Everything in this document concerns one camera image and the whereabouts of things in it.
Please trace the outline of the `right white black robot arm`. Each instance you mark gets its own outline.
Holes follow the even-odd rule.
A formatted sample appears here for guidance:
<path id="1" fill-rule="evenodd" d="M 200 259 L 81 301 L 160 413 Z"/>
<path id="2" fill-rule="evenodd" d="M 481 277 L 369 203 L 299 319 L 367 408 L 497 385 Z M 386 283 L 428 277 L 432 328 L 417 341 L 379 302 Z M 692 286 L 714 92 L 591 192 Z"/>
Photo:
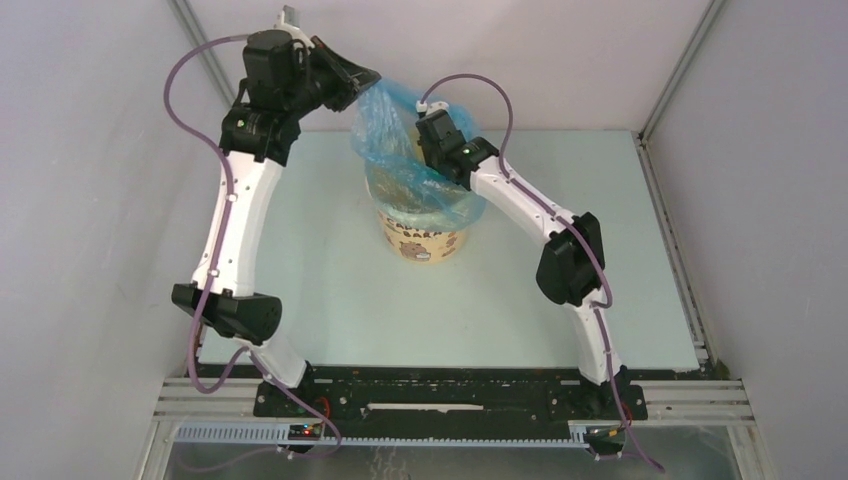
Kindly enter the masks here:
<path id="1" fill-rule="evenodd" d="M 585 411 L 606 418 L 622 403 L 612 382 L 622 362 L 612 346 L 604 312 L 613 303 L 604 273 L 599 220 L 576 215 L 533 187 L 482 137 L 466 138 L 444 102 L 416 106 L 415 127 L 426 165 L 453 184 L 497 207 L 541 248 L 536 284 L 551 302 L 573 311 L 578 370 L 590 384 L 581 392 Z"/>

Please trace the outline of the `yellow capybara trash bin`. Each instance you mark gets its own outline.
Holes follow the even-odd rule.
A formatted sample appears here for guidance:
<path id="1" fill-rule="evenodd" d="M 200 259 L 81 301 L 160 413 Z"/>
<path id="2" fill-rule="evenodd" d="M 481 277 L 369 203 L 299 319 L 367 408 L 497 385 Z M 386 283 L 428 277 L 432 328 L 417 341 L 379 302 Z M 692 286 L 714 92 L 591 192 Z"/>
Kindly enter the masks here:
<path id="1" fill-rule="evenodd" d="M 399 257 L 422 265 L 450 259 L 464 247 L 470 229 L 454 225 L 441 207 L 413 192 L 385 169 L 366 166 L 366 190 L 383 236 Z"/>

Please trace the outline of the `blue plastic trash bag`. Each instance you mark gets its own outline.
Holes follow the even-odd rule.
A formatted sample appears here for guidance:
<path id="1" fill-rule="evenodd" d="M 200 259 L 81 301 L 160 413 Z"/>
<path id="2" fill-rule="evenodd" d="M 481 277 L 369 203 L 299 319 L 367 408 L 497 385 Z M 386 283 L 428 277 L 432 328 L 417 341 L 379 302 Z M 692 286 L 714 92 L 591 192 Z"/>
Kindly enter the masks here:
<path id="1" fill-rule="evenodd" d="M 420 96 L 394 80 L 378 81 L 357 100 L 351 146 L 381 212 L 417 229 L 463 230 L 482 217 L 486 201 L 426 166 L 415 128 Z"/>

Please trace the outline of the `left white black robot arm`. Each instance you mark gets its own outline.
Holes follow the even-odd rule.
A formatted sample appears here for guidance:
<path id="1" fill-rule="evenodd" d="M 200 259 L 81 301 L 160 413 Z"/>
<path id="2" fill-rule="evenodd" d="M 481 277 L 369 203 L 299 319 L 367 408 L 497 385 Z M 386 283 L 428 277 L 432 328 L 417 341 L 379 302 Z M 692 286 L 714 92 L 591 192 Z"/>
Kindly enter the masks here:
<path id="1" fill-rule="evenodd" d="M 218 194 L 206 244 L 189 282 L 172 289 L 173 304 L 202 327 L 234 342 L 269 383 L 278 404 L 304 416 L 316 403 L 304 382 L 309 363 L 279 332 L 279 298 L 255 289 L 255 267 L 266 214 L 300 122 L 324 107 L 342 112 L 381 78 L 330 49 L 319 37 L 279 26 L 240 36 L 246 75 L 221 122 L 217 141 L 166 108 L 181 129 L 209 146 L 220 163 Z"/>

